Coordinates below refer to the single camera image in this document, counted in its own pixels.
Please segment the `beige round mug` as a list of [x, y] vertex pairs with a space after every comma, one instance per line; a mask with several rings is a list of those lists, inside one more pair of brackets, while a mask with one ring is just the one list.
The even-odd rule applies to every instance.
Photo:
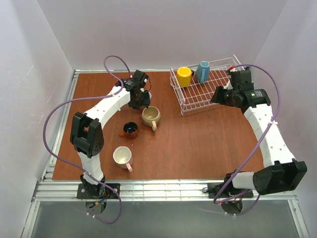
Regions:
[[161, 119], [160, 111], [157, 107], [148, 106], [142, 111], [142, 121], [143, 123], [150, 127], [154, 132], [157, 131], [158, 124]]

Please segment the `blue mug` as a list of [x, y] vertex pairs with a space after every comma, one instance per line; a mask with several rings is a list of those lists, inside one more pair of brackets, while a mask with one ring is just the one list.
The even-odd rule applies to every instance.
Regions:
[[210, 63], [208, 61], [201, 61], [196, 69], [196, 79], [203, 84], [210, 76]]

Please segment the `yellow textured cup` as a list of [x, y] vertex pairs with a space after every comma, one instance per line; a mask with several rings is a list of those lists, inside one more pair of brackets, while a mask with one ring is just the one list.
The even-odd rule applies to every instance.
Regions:
[[180, 67], [176, 72], [176, 78], [180, 87], [188, 87], [194, 72], [188, 67]]

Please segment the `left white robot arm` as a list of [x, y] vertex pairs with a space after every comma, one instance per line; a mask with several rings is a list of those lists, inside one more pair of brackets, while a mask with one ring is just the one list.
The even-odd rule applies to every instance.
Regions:
[[124, 105], [136, 110], [150, 105], [150, 93], [145, 89], [148, 81], [146, 73], [136, 70], [129, 78], [117, 81], [107, 96], [94, 107], [73, 116], [70, 142], [84, 169], [80, 180], [85, 191], [94, 198], [106, 193], [106, 188], [100, 184], [106, 180], [99, 156], [104, 146], [103, 127]]

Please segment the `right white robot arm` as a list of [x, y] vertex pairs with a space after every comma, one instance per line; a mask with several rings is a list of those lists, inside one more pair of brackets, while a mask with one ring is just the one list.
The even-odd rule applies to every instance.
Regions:
[[256, 190], [260, 195], [293, 191], [307, 172], [304, 161], [297, 161], [286, 146], [278, 128], [271, 101], [264, 89], [255, 89], [249, 66], [227, 70], [230, 81], [218, 86], [211, 99], [220, 105], [239, 108], [251, 125], [257, 139], [255, 149], [260, 149], [264, 168], [258, 172], [242, 172], [241, 165], [227, 174], [224, 183], [217, 186], [218, 195], [235, 190]]

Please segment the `brown black mug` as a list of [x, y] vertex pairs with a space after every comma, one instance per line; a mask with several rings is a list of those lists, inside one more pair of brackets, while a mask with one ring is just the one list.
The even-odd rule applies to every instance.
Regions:
[[139, 127], [135, 122], [128, 122], [123, 127], [123, 132], [119, 134], [119, 137], [134, 139], [139, 135]]

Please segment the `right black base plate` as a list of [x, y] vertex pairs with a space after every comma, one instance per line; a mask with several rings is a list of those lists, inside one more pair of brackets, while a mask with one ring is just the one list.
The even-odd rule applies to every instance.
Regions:
[[[221, 187], [224, 185], [224, 183], [214, 183], [210, 182], [207, 183], [207, 186], [202, 189], [202, 193], [207, 193], [209, 198], [215, 198], [217, 193], [220, 191]], [[247, 189], [241, 189], [241, 188], [234, 188], [231, 185], [229, 185], [219, 196], [220, 198], [228, 198], [235, 196], [237, 194], [242, 194], [242, 198], [253, 198], [253, 192], [251, 190]]]

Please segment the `aluminium frame rail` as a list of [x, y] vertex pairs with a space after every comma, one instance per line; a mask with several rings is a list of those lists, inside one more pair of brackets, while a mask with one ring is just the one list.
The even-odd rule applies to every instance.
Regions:
[[[155, 179], [155, 180], [108, 180], [120, 184], [122, 201], [208, 201], [203, 188], [208, 183], [218, 184], [222, 180], [212, 179]], [[78, 201], [78, 180], [45, 180], [36, 185], [33, 201]]]

